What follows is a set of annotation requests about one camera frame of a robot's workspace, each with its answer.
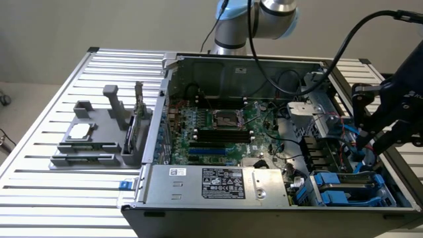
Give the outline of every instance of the power supply label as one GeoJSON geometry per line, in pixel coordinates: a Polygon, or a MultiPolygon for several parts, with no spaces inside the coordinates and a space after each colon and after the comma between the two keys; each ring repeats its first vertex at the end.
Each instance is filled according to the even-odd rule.
{"type": "Polygon", "coordinates": [[[246,199],[242,169],[203,169],[202,196],[208,199],[246,199]]]}

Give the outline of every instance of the blue pcie slot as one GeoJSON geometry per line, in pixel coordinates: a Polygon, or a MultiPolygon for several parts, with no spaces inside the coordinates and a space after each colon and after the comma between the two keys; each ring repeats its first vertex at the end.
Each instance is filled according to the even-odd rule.
{"type": "Polygon", "coordinates": [[[190,149],[188,154],[195,155],[227,155],[226,149],[190,149]]]}

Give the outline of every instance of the green circuit board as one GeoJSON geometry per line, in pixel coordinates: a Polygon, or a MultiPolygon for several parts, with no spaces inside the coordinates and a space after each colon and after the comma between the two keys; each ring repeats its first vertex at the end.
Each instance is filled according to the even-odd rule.
{"type": "MultiPolygon", "coordinates": [[[[252,102],[243,110],[212,110],[199,109],[190,103],[184,106],[179,106],[176,110],[171,110],[174,116],[171,116],[171,130],[172,130],[172,157],[171,164],[190,165],[190,164],[211,164],[211,165],[227,165],[236,166],[240,164],[243,158],[258,158],[260,153],[268,155],[270,144],[276,149],[280,142],[271,139],[264,134],[263,121],[268,114],[268,110],[260,109],[263,102],[252,102]],[[222,115],[238,115],[238,122],[227,122],[219,120],[218,116],[222,115]],[[226,154],[191,154],[190,143],[196,142],[194,139],[195,129],[204,130],[243,130],[252,131],[255,139],[251,143],[224,143],[226,154]]],[[[266,121],[274,123],[274,114],[270,113],[266,121]]],[[[270,128],[268,134],[279,138],[276,130],[270,128]]]]}

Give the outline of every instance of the floor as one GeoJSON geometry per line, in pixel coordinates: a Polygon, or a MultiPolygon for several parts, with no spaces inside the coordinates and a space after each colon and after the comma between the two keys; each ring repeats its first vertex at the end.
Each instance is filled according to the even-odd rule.
{"type": "MultiPolygon", "coordinates": [[[[0,128],[18,143],[35,119],[58,92],[60,85],[0,82],[2,91],[11,96],[12,103],[0,105],[0,128]]],[[[0,153],[0,165],[7,155],[0,153]]]]}

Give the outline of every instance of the aluminum table surface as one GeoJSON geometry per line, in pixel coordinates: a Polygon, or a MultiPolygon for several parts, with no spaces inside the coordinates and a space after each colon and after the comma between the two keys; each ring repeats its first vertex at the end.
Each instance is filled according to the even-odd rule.
{"type": "MultiPolygon", "coordinates": [[[[135,82],[143,81],[144,101],[154,109],[163,55],[116,49],[86,54],[0,167],[0,237],[136,237],[116,202],[119,182],[135,178],[138,170],[51,171],[48,164],[74,118],[75,102],[90,100],[95,108],[110,108],[102,93],[104,85],[119,86],[119,100],[132,108],[135,82]]],[[[342,60],[338,67],[351,84],[382,81],[374,67],[356,59],[342,60]]],[[[378,103],[368,106],[371,112],[378,103]]],[[[423,148],[407,144],[398,150],[423,180],[423,148]]],[[[422,236],[423,226],[395,230],[379,238],[422,236]]]]}

